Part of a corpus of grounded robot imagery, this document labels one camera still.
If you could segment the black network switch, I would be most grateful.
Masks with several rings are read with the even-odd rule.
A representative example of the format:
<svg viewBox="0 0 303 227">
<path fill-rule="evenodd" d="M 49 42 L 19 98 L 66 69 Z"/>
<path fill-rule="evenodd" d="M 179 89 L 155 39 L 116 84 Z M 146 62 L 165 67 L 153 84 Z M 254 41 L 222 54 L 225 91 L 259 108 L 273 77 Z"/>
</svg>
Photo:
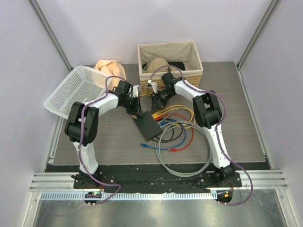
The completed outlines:
<svg viewBox="0 0 303 227">
<path fill-rule="evenodd" d="M 163 132 L 162 128 L 148 111 L 144 112 L 142 116 L 133 118 L 133 121 L 146 141 L 152 140 Z"/>
</svg>

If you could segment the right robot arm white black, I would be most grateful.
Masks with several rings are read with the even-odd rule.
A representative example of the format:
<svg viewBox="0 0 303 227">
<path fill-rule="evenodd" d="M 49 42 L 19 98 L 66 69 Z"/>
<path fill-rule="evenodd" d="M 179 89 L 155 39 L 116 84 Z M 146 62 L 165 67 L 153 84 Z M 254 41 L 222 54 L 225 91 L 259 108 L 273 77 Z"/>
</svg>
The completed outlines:
<svg viewBox="0 0 303 227">
<path fill-rule="evenodd" d="M 235 168 L 224 143 L 221 126 L 224 115 L 215 92 L 203 91 L 182 77 L 174 77 L 170 72 L 161 79 L 165 85 L 161 92 L 157 91 L 156 82 L 148 80 L 147 86 L 154 90 L 152 97 L 157 101 L 166 101 L 174 95 L 180 95 L 192 102 L 195 121 L 205 133 L 212 153 L 214 182 L 220 187 L 226 186 L 231 177 L 235 176 Z"/>
</svg>

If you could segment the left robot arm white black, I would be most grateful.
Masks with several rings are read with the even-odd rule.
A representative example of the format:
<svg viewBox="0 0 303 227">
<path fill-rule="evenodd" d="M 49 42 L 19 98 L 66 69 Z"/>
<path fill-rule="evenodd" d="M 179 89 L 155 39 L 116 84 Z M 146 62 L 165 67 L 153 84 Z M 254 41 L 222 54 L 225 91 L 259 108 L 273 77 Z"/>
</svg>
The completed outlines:
<svg viewBox="0 0 303 227">
<path fill-rule="evenodd" d="M 101 182 L 101 177 L 96 174 L 98 163 L 93 145 L 99 117 L 117 107 L 123 107 L 129 115 L 142 117 L 139 108 L 140 93 L 141 86 L 121 80 L 113 90 L 106 91 L 101 97 L 72 105 L 64 132 L 77 150 L 80 171 L 87 174 L 84 183 L 89 188 L 95 189 Z"/>
</svg>

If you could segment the woven wicker basket with liner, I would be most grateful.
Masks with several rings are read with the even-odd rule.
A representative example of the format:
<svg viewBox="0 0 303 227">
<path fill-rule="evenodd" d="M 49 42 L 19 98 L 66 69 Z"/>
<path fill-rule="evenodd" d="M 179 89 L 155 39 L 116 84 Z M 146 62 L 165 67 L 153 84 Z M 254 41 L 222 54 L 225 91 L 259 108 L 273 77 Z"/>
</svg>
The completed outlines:
<svg viewBox="0 0 303 227">
<path fill-rule="evenodd" d="M 163 87 L 161 80 L 165 72 L 171 71 L 174 77 L 182 75 L 194 86 L 199 86 L 203 74 L 203 66 L 194 41 L 139 44 L 138 68 L 141 84 L 141 94 L 149 95 L 153 92 L 147 86 L 152 79 L 158 86 Z"/>
</svg>

